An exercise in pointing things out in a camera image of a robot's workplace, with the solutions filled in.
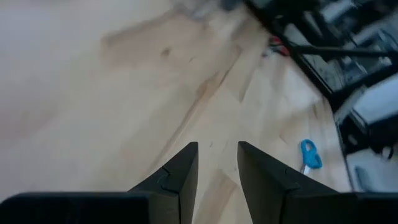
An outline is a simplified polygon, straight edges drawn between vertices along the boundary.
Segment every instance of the wooden floor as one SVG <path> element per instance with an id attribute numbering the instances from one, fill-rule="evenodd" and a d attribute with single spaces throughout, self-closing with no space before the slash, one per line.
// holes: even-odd
<path id="1" fill-rule="evenodd" d="M 194 223 L 250 223 L 236 149 L 248 141 L 350 191 L 330 106 L 244 8 L 194 21 L 167 1 L 0 3 L 0 198 L 128 190 L 199 142 Z"/>

